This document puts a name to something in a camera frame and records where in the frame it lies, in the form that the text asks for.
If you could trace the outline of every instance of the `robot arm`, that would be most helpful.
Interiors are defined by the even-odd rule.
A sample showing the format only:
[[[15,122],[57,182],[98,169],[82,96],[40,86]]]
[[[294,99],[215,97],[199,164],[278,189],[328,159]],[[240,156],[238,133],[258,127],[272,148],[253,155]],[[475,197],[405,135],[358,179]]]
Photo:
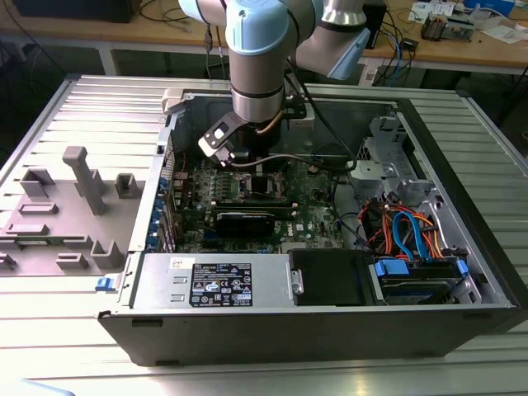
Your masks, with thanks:
[[[347,78],[369,39],[362,0],[180,0],[189,17],[226,26],[233,112],[215,125],[200,146],[226,165],[222,150],[231,134],[251,134],[284,108],[284,64],[330,78]]]

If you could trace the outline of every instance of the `wooden tabletop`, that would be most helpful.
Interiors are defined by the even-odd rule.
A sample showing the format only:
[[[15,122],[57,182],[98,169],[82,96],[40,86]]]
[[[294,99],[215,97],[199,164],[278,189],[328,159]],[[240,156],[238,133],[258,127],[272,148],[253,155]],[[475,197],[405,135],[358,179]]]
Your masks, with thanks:
[[[422,40],[420,37],[422,25],[407,20],[412,4],[413,0],[389,0],[390,13],[396,26],[405,37],[420,42],[416,52],[416,60],[512,68],[524,68],[528,64],[528,41],[526,40],[508,45],[480,31],[474,34],[470,42]],[[177,0],[164,0],[163,6],[165,9],[177,7]],[[202,46],[204,41],[205,25],[194,20],[189,20],[186,26],[190,31],[185,32],[162,22],[149,21],[140,15],[136,15],[131,23],[120,24],[102,21],[29,18],[20,16],[13,6],[10,6],[10,10],[19,23],[37,38],[46,36],[194,46]],[[161,12],[156,3],[148,6],[144,12],[154,18],[161,17]],[[171,17],[178,17],[179,15],[179,12],[174,12]],[[523,12],[516,7],[510,17],[528,20],[528,12]],[[22,34],[0,2],[0,34],[2,32],[14,35]],[[365,51],[366,57],[391,58],[393,54],[394,50],[384,35],[378,39],[376,48]]]

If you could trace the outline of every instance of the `electronic equipment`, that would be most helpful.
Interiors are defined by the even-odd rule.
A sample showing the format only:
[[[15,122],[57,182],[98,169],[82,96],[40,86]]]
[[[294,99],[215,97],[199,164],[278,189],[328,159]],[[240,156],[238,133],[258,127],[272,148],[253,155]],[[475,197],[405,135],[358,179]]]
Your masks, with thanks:
[[[142,0],[12,0],[24,17],[129,23]]]
[[[429,13],[422,26],[424,40],[470,40],[475,27],[466,16],[445,16]]]
[[[148,177],[119,301],[98,315],[134,362],[443,356],[524,320],[521,278],[497,277],[511,264],[410,101],[340,90],[318,99],[333,122],[358,114],[355,131],[365,136],[356,168],[337,177],[279,158],[223,167],[196,147],[184,158],[171,136],[197,141],[231,101],[218,87],[197,92],[166,91],[172,111],[158,144],[169,142],[167,154]],[[339,161],[325,129],[296,125],[280,123],[282,148]],[[152,227],[159,211],[171,214],[166,233]],[[515,284],[524,291],[508,292]],[[236,337],[219,342],[220,331]]]
[[[381,24],[387,12],[387,3],[383,0],[365,0],[363,12],[366,16],[365,27],[370,31],[369,41],[366,48],[372,50],[378,41]]]

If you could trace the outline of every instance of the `slotted metal worktable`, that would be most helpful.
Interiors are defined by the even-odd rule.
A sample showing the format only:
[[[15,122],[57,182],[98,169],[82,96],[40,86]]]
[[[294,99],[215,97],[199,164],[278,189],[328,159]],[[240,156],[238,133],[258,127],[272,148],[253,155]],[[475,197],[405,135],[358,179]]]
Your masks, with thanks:
[[[46,166],[53,178],[73,179],[61,159],[67,145],[86,146],[89,166],[104,180],[127,171],[145,180],[165,121],[163,92],[182,83],[210,85],[88,76],[65,82],[0,171],[0,227],[23,193],[17,180],[24,168]],[[214,85],[226,88],[223,82]],[[474,101],[448,91],[332,86],[310,91],[411,99],[528,283],[528,167]],[[528,323],[504,335],[478,337],[442,359],[139,367],[93,317],[116,299],[96,294],[96,281],[93,276],[0,277],[2,377],[30,378],[76,395],[528,393]]]

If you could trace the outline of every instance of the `workbench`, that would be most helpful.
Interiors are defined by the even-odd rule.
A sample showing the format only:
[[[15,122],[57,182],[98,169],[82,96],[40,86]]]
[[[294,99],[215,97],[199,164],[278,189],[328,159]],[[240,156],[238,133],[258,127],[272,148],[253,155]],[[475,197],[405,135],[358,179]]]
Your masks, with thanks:
[[[87,163],[103,180],[127,171],[145,180],[165,124],[163,93],[182,84],[229,87],[228,82],[167,78],[83,76],[64,82],[0,171],[0,227],[17,207],[23,193],[18,181],[27,168],[46,166],[52,177],[73,180],[62,162],[68,145],[84,145]],[[337,92],[412,101],[528,283],[528,165],[472,99],[438,90],[322,85],[309,90],[316,98]],[[477,337],[440,359],[139,367],[93,317],[117,299],[96,293],[96,283],[97,276],[0,277],[3,379],[30,378],[77,396],[528,392],[528,323],[507,334]]]
[[[166,1],[165,7],[176,6]],[[526,41],[507,45],[482,32],[475,33],[471,42],[443,40],[441,42],[422,40],[418,23],[409,23],[409,8],[412,0],[388,0],[390,11],[396,26],[402,33],[420,42],[413,68],[457,70],[479,73],[521,74],[528,64],[528,44]],[[28,18],[18,14],[10,7],[13,15],[42,45],[63,45],[94,48],[101,56],[101,62],[107,75],[119,74],[119,68],[113,55],[114,50],[156,51],[164,53],[204,54],[203,47],[205,25],[190,20],[190,31],[168,26],[162,22],[149,21],[136,15],[131,23],[120,24],[102,21],[74,21],[49,18]],[[151,17],[161,18],[155,5],[145,9]],[[511,18],[528,20],[528,12],[515,8]],[[24,45],[31,43],[23,35],[0,3],[0,38],[4,42]],[[213,54],[218,54],[217,43]],[[374,49],[365,51],[360,63],[364,64],[360,85],[372,85],[379,67],[387,64],[394,50],[388,39],[382,35]]]

